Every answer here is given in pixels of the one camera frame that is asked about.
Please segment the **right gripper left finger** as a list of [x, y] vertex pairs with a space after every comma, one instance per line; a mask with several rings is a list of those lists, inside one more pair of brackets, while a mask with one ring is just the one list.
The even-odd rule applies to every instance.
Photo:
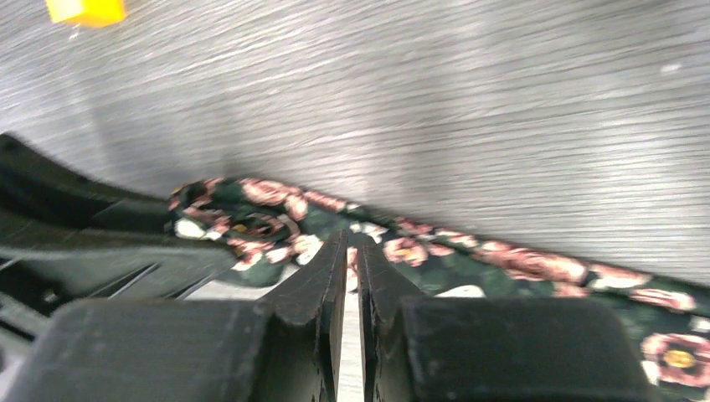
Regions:
[[7, 401], [333, 401], [347, 235], [256, 300], [79, 301], [34, 344]]

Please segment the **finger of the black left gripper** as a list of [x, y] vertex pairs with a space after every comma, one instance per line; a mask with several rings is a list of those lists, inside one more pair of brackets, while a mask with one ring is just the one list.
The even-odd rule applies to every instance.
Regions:
[[16, 301], [48, 316], [81, 298], [180, 297], [236, 260], [231, 248], [212, 241], [4, 224], [1, 305]]
[[47, 224], [162, 234], [167, 202], [77, 173], [23, 143], [1, 135], [1, 208]]

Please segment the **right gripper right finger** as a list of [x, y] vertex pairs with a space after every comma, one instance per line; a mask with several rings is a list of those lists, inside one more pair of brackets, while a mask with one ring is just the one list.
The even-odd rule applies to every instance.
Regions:
[[434, 297], [358, 251], [367, 401], [654, 401], [615, 314], [585, 299]]

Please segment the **black pink floral tie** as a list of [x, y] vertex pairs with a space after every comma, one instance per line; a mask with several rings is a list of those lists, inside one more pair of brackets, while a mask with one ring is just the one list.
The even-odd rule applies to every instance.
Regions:
[[275, 284], [306, 265], [333, 233], [347, 230], [347, 289], [356, 291], [357, 244], [371, 239], [386, 260], [430, 295], [590, 298], [612, 307], [638, 345], [649, 381], [666, 401], [709, 398], [709, 290], [666, 276], [585, 261], [422, 224], [333, 196], [257, 178], [212, 178], [177, 188], [172, 232], [234, 249], [227, 279]]

